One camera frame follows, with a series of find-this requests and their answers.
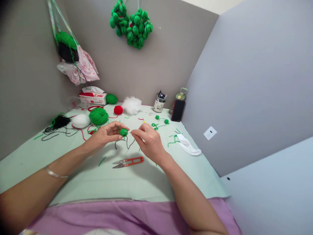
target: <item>hanging green crochet cluster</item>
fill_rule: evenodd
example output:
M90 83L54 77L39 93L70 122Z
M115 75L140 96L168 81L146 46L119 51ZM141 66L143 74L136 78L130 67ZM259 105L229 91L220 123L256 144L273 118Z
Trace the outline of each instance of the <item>hanging green crochet cluster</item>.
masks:
M127 15L126 6L122 0L118 0L111 12L110 26L117 27L116 34L120 37L124 34L127 37L127 44L141 49L149 33L153 31L153 25L146 11L141 10Z

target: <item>bangle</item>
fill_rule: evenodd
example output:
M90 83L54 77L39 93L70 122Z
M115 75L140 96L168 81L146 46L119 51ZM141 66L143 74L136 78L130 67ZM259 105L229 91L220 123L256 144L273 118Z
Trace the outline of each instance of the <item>bangle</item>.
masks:
M58 174L54 173L53 171L49 170L48 165L45 167L45 171L46 171L49 175L51 175L51 176L53 176L53 177L56 177L56 178L62 178L62 179L64 179L64 178L69 177L69 176L61 176L61 175L58 175Z

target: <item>wall socket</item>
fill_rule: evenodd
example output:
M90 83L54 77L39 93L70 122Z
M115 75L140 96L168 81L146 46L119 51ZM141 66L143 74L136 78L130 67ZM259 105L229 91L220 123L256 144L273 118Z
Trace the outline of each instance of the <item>wall socket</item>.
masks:
M216 133L217 131L213 127L209 127L209 129L207 129L204 133L204 136L210 140Z

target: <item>smartphone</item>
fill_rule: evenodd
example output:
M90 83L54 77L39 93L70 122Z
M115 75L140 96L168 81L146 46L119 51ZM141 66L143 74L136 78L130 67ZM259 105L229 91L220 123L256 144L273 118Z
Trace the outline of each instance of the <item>smartphone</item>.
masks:
M173 114L171 117L172 121L180 122L182 120L185 103L186 103L185 101L175 100Z

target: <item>mint green tablecloth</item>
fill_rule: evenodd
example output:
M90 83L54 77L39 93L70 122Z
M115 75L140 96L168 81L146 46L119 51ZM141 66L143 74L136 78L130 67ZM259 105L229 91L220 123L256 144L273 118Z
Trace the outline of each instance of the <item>mint green tablecloth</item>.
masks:
M116 116L113 113L114 105L107 105L105 109L110 117ZM77 114L75 111L70 111L67 113L67 116L70 117ZM171 119L168 109L164 109L162 113L158 114L150 106L144 106L143 111L135 116L128 116L123 113L118 118L110 118L110 122L115 120L121 121L132 130L139 128L143 123L138 118L144 118L145 122L149 124L158 123L155 119L156 115L159 115L160 118L166 118L169 121ZM160 127L158 130L166 151L173 156L175 161L195 182L206 198L229 196L221 179L203 154L190 156L178 143L170 144L168 148L167 143L174 140L173 137L169 136L176 134L174 132L176 129L184 134L194 148L197 148L197 145L186 131L184 125L181 122L170 121L168 126ZM90 135L87 133L87 128L83 131L85 138L89 138ZM66 137L65 134L60 133L48 141L41 141L41 137L33 140L36 136L29 139L8 157L0 161L1 192L84 142L81 131L72 137ZM128 135L128 144L132 143L133 140L133 137ZM139 146L136 142L129 150L127 150L126 142L124 141L119 141L116 145L118 149L121 149L116 150L114 143L109 143L99 153L87 159L70 176L50 205L77 200L108 198L138 199L151 202L174 201L174 194L166 175L160 167L145 157L142 151L139 151ZM100 161L105 156L106 159L98 167ZM112 169L115 166L112 163L115 161L139 156L144 157L144 162L141 164Z

